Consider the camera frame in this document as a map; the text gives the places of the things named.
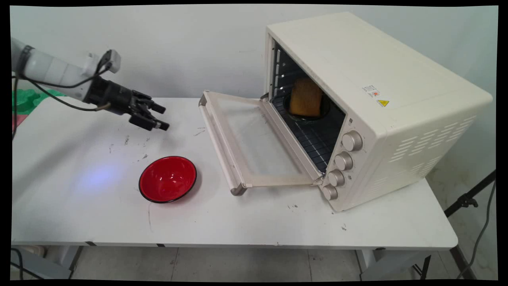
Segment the white table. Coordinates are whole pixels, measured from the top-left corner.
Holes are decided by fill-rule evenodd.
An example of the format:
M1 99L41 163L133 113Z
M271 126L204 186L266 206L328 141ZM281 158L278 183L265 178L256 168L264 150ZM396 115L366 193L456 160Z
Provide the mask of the white table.
M134 126L128 115L78 111L52 99L28 116L13 141L13 245L356 249L368 267L364 279L371 269L376 278L389 272L368 250L405 250L387 253L407 268L428 255L421 251L457 245L425 180L339 213L317 187L253 188L232 196L203 129L199 99L155 100L167 108L164 115L153 112L170 123L166 132ZM139 193L139 176L171 155L195 164L196 184L178 201L151 203ZM386 261L393 259L388 254Z

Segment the warning label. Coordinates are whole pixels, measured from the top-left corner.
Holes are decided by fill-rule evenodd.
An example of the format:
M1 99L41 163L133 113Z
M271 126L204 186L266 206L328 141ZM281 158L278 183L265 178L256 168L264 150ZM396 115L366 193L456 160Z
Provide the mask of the warning label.
M381 104L383 107L386 107L386 105L388 104L388 100L378 100L379 104Z

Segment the floor tile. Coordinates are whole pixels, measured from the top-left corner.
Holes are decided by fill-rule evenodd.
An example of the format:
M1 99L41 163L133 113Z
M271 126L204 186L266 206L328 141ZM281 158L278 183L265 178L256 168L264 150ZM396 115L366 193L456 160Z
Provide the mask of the floor tile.
M31 276L30 274L28 273L23 273L23 280L37 280L37 278ZM19 270L17 269L14 269L12 270L11 269L11 279L10 280L19 280Z
M309 250L313 282L360 281L354 250Z
M438 254L441 258L441 262L443 263L444 268L448 273L448 277L450 277L450 279L457 278L457 275L459 275L460 271L459 267L455 263L455 260L453 259L452 254L448 250L439 251Z
M418 266L423 269L423 261L418 263ZM430 256L429 270L427 271L427 279L450 279L446 268L441 261L439 252L435 251Z
M420 269L423 269L424 261L418 263ZM420 275L416 273L416 271L411 267L406 271L401 273L390 275L387 280L419 280ZM448 274L441 257L439 256L439 252L435 251L431 253L429 269L427 270L427 278L428 280L432 279L451 279Z
M89 246L72 279L170 281L177 248Z
M307 250L180 248L172 281L310 281Z

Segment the label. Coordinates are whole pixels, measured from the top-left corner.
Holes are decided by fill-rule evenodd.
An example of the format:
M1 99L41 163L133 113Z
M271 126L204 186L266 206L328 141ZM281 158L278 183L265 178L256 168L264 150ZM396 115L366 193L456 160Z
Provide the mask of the label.
M381 107L386 107L390 102L390 98L382 95L381 92L373 85L362 87L363 91L373 98Z
M378 100L378 102L383 106L383 107L386 107L386 105L388 104L388 100Z
M379 90L377 90L373 85L368 85L366 87L363 87L362 89L372 98L375 98L381 94Z

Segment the table leg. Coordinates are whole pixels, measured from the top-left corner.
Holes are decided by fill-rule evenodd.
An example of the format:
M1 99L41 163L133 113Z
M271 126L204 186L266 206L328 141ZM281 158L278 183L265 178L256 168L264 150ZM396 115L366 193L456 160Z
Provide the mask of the table leg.
M386 280L429 256L430 251L357 250L362 281Z
M52 258L43 258L18 246L12 246L21 252L23 268L44 279L69 279L73 260L79 246L61 246ZM11 251L11 262L19 265L17 253Z

